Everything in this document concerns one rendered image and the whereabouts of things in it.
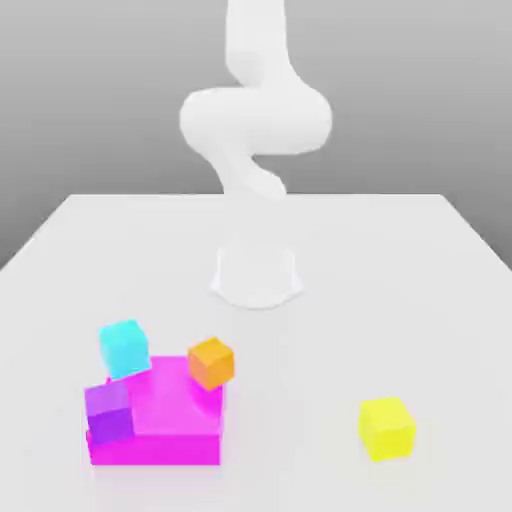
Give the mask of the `small orange cube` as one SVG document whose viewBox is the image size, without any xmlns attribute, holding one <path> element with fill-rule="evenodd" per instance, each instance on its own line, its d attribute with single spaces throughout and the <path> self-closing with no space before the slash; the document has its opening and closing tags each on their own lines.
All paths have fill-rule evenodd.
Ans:
<svg viewBox="0 0 512 512">
<path fill-rule="evenodd" d="M 218 338 L 202 341 L 188 349 L 190 376 L 206 391 L 234 377 L 234 352 Z"/>
</svg>

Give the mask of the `small cyan cube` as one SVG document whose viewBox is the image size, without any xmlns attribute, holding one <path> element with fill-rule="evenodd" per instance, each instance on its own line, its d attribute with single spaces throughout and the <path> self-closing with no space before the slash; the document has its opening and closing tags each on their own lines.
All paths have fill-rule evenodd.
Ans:
<svg viewBox="0 0 512 512">
<path fill-rule="evenodd" d="M 101 328 L 99 345 L 112 380 L 129 377 L 151 368 L 148 339 L 134 319 Z"/>
</svg>

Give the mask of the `small purple cube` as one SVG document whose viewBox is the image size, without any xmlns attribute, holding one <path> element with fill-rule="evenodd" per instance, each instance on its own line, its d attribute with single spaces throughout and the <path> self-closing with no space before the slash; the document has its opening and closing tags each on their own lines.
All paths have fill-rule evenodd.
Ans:
<svg viewBox="0 0 512 512">
<path fill-rule="evenodd" d="M 134 436 L 128 390 L 122 381 L 109 381 L 84 391 L 88 430 L 99 446 Z"/>
</svg>

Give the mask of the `small yellow cube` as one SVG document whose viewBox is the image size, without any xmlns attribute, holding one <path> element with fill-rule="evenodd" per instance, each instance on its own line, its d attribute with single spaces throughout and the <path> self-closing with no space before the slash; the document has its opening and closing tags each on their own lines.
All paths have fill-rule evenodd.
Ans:
<svg viewBox="0 0 512 512">
<path fill-rule="evenodd" d="M 414 447 L 416 422 L 399 397 L 363 400 L 358 433 L 374 462 L 407 457 Z"/>
</svg>

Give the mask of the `large magenta box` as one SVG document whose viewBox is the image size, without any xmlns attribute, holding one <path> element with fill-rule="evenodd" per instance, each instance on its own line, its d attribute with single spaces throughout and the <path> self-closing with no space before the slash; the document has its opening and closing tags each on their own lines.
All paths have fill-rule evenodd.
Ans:
<svg viewBox="0 0 512 512">
<path fill-rule="evenodd" d="M 221 460 L 224 388 L 204 390 L 184 356 L 153 356 L 151 368 L 122 381 L 129 394 L 134 436 L 94 446 L 94 466 L 218 465 Z"/>
</svg>

